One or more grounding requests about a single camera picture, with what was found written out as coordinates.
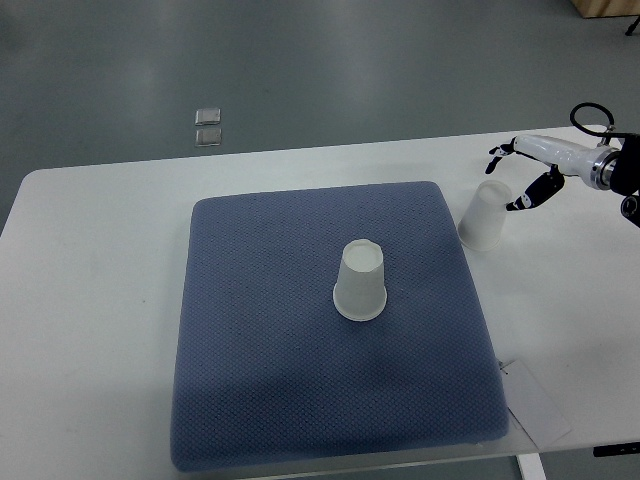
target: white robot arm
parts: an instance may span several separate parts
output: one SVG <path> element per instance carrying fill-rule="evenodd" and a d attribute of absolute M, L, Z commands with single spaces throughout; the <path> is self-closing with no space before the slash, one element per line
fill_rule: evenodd
<path fill-rule="evenodd" d="M 593 132 L 575 120 L 575 113 L 583 107 L 593 107 L 609 118 L 605 132 Z M 596 190 L 612 190 L 626 196 L 622 202 L 622 214 L 640 227 L 640 196 L 633 195 L 640 188 L 640 136 L 630 133 L 613 133 L 613 115 L 595 103 L 581 103 L 570 114 L 571 123 L 589 135 L 603 137 L 596 148 L 589 148 L 541 135 L 518 135 L 510 143 L 493 148 L 494 156 L 486 173 L 492 173 L 503 157 L 517 153 L 550 167 L 550 171 L 536 179 L 525 193 L 507 204 L 507 210 L 535 208 L 564 186 L 564 177 L 580 177 Z M 611 147 L 611 138 L 623 141 L 621 150 Z"/>

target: cup base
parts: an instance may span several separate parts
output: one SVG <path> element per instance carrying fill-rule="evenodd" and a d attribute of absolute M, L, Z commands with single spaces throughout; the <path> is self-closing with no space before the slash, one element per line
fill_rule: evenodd
<path fill-rule="evenodd" d="M 336 307 L 336 310 L 338 310 L 338 313 L 342 315 L 344 318 L 346 318 L 347 320 L 351 320 L 352 322 L 368 322 L 369 320 L 373 320 L 378 315 L 380 315 L 384 310 L 384 307 L 387 305 L 387 289 L 384 288 L 384 300 L 382 301 L 382 305 L 380 305 L 379 308 L 377 308 L 371 313 L 368 313 L 367 315 L 353 315 L 352 313 L 346 312 L 344 309 L 342 309 L 338 304 L 338 302 L 336 301 L 335 285 L 333 287 L 333 305 Z"/>

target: gray floor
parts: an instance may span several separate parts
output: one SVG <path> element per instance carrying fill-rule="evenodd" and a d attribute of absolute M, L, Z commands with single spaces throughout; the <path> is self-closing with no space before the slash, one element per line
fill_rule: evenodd
<path fill-rule="evenodd" d="M 0 0 L 0 228 L 41 168 L 565 126 L 586 100 L 640 132 L 631 21 L 569 0 Z M 220 147 L 194 147 L 204 106 L 222 108 Z M 640 456 L 543 461 L 552 480 L 640 473 Z M 366 474 L 400 477 L 519 475 L 514 459 Z"/>

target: translucent cup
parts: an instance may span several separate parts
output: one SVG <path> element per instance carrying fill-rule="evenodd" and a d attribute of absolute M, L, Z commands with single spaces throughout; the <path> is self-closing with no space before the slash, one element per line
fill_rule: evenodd
<path fill-rule="evenodd" d="M 354 240 L 342 251 L 333 303 L 340 314 L 356 322 L 376 318 L 387 303 L 384 257 L 379 245 Z"/>
<path fill-rule="evenodd" d="M 500 243 L 502 226 L 507 217 L 506 205 L 511 190 L 497 180 L 482 182 L 458 224 L 462 243 L 472 250 L 486 252 Z"/>

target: foam pad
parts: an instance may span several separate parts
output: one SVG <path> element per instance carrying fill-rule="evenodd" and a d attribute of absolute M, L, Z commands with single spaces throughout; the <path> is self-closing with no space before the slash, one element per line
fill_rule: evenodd
<path fill-rule="evenodd" d="M 343 247 L 384 253 L 388 301 L 352 322 Z M 479 442 L 508 427 L 455 226 L 431 182 L 202 200 L 191 221 L 171 454 L 182 471 Z"/>

